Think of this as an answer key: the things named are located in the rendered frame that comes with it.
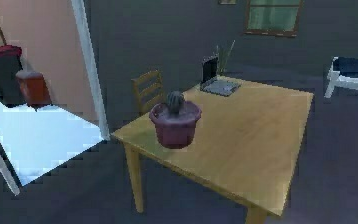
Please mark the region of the cactus in maroon pot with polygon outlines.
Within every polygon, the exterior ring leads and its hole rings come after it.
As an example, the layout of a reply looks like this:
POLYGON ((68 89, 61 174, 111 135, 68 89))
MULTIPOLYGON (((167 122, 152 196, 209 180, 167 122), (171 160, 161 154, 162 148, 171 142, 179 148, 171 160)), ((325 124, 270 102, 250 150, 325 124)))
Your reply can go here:
POLYGON ((163 147, 181 149, 192 143, 201 114, 202 110, 186 100, 182 92, 173 91, 150 110, 149 118, 163 147))

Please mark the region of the wooden slatted chair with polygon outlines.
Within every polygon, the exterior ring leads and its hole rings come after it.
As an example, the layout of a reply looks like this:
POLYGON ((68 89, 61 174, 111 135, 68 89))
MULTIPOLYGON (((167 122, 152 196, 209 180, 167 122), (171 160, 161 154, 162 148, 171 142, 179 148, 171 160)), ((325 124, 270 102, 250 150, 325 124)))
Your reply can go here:
POLYGON ((138 113, 140 116, 149 112, 153 106, 162 103, 165 99, 163 80, 159 70, 149 71, 131 80, 133 93, 136 99, 138 113), (154 80, 149 86, 140 89, 143 83, 154 80))

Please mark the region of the grey open laptop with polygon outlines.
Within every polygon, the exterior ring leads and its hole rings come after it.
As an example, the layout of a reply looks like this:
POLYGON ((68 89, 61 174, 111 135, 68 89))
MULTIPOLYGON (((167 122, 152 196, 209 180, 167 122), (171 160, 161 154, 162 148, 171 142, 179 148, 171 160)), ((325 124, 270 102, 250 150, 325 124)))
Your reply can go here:
POLYGON ((200 90, 224 97, 230 96, 240 84, 217 78, 218 57, 211 56, 202 62, 202 80, 200 90))

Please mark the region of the green grass house plant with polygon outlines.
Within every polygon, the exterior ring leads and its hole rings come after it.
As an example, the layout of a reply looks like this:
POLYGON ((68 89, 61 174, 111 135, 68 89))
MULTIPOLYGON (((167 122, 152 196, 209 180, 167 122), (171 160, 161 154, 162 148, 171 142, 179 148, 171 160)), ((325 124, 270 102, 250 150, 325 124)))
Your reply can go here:
POLYGON ((217 56, 218 56, 218 65, 217 65, 217 74, 223 75, 228 63, 230 54, 234 48, 235 41, 232 41, 231 46, 228 48, 223 48, 222 46, 217 46, 217 56))

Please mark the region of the light wooden table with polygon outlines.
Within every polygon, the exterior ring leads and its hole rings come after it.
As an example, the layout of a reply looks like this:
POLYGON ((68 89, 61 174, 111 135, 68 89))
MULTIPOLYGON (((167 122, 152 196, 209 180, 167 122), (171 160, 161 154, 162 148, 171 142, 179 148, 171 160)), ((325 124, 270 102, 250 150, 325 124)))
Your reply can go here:
POLYGON ((303 139, 313 94, 240 82, 229 97, 202 92, 185 97, 202 110, 194 140, 182 150, 162 147, 143 115, 112 133, 125 148, 136 210, 144 211, 139 157, 165 167, 245 206, 245 224, 280 217, 303 139))

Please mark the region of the small red bin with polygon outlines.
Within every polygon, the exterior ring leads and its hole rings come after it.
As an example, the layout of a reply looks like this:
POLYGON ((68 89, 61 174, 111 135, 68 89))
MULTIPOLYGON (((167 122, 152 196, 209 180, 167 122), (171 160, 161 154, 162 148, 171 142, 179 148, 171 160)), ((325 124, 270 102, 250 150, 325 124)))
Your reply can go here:
POLYGON ((52 103, 48 87, 41 73, 20 70, 16 74, 16 78, 28 106, 37 110, 52 103))

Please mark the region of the white door frame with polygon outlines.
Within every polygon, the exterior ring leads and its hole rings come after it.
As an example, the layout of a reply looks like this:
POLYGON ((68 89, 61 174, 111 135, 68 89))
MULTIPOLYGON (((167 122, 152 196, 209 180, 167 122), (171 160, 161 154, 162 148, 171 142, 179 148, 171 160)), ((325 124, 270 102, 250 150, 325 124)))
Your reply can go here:
POLYGON ((95 112, 98 118, 98 127, 101 137, 110 140, 110 131, 107 122, 106 110, 99 82, 95 53, 93 50, 91 34, 88 26, 84 0, 70 0, 76 27, 79 35, 84 64, 87 71, 90 91, 93 98, 95 112))

